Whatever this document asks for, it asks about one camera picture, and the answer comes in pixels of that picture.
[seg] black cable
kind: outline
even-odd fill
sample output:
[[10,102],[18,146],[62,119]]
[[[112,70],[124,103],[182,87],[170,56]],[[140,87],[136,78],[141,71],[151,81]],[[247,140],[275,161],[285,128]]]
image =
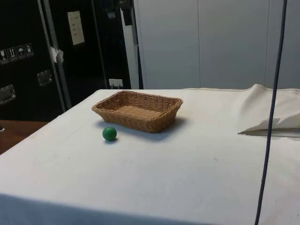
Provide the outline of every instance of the black cable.
[[267,169],[268,169],[271,135],[272,135],[272,124],[273,124],[273,116],[274,116],[275,101],[276,101],[277,86],[278,86],[278,77],[279,77],[280,62],[281,62],[281,55],[282,55],[282,48],[283,48],[283,40],[285,37],[286,5],[287,5],[287,0],[283,0],[279,50],[278,50],[278,57],[277,57],[277,64],[276,64],[276,71],[275,71],[275,78],[274,78],[274,86],[273,86],[273,96],[272,96],[271,111],[270,111],[269,126],[268,126],[267,147],[266,147],[266,155],[264,158],[264,165],[263,165],[263,172],[262,172],[261,190],[259,192],[257,213],[256,213],[256,219],[255,219],[255,223],[254,223],[255,225],[258,225],[259,217],[261,214],[262,202],[263,202],[263,190],[264,190],[264,185],[266,182]]

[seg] wicker basket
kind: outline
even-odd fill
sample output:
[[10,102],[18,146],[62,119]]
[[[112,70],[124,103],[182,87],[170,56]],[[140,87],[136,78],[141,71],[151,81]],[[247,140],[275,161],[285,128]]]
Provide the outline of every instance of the wicker basket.
[[158,133],[175,121],[180,98],[120,91],[92,107],[105,122]]

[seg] black cabinet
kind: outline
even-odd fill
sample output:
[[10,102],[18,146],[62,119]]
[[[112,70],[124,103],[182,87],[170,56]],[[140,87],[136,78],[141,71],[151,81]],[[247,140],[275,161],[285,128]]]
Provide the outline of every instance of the black cabinet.
[[1,0],[0,18],[0,119],[54,119],[64,105],[38,2]]

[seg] metal latch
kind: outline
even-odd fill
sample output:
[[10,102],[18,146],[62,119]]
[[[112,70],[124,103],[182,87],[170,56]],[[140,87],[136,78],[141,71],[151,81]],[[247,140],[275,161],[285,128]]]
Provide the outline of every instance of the metal latch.
[[46,70],[44,72],[37,74],[38,83],[40,86],[45,86],[52,82],[52,74],[50,70]]
[[8,85],[0,89],[0,105],[4,105],[16,98],[13,85]]

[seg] metal frame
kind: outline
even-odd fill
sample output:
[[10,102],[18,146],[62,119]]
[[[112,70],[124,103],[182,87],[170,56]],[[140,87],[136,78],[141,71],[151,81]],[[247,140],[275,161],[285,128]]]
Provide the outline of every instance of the metal frame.
[[[55,34],[55,28],[54,28],[54,24],[53,24],[53,19],[52,19],[49,0],[43,0],[43,3],[44,3],[44,7],[45,7],[46,18],[47,18],[47,22],[48,22],[48,26],[49,26],[50,37],[51,37],[51,40],[52,40],[53,48],[54,49],[59,49],[58,42],[57,42],[57,37],[56,37],[56,34]],[[63,65],[62,65],[61,57],[57,57],[56,61],[57,61],[59,75],[60,75],[60,82],[61,82],[61,86],[62,86],[62,92],[64,94],[65,101],[66,101],[66,106],[67,106],[67,109],[70,109],[72,107],[72,104],[71,104],[71,99],[70,99],[70,95],[69,95],[69,91],[68,91],[68,87],[67,87],[67,81],[66,81],[65,71],[64,71],[64,68],[63,68]]]
[[[52,58],[50,40],[49,40],[49,36],[48,36],[48,31],[47,31],[47,27],[46,27],[46,22],[45,22],[45,18],[44,18],[44,13],[43,13],[43,9],[42,9],[41,0],[37,0],[37,4],[38,4],[38,9],[39,9],[39,13],[40,13],[40,16],[41,16],[42,24],[43,24],[43,29],[44,29],[44,34],[45,34],[45,38],[46,38],[46,43],[47,43],[49,55],[50,55],[50,58]],[[55,81],[56,81],[58,95],[60,97],[61,108],[62,108],[63,112],[65,112],[66,107],[65,107],[64,99],[63,99],[63,96],[62,96],[62,93],[61,93],[60,82],[58,80],[58,75],[57,75],[56,68],[55,68],[53,60],[51,60],[51,66],[52,66],[52,70],[53,70]]]
[[100,63],[102,65],[102,73],[103,73],[103,77],[104,77],[105,88],[108,89],[107,79],[106,79],[106,74],[105,74],[105,69],[104,69],[104,62],[103,62],[102,50],[101,50],[101,43],[100,43],[99,32],[98,32],[98,23],[97,23],[97,18],[96,18],[96,11],[95,11],[94,0],[91,0],[91,5],[92,5],[92,10],[93,10],[94,24],[95,24],[95,30],[96,30],[96,36],[97,36],[97,43],[98,43],[99,55],[100,55]]

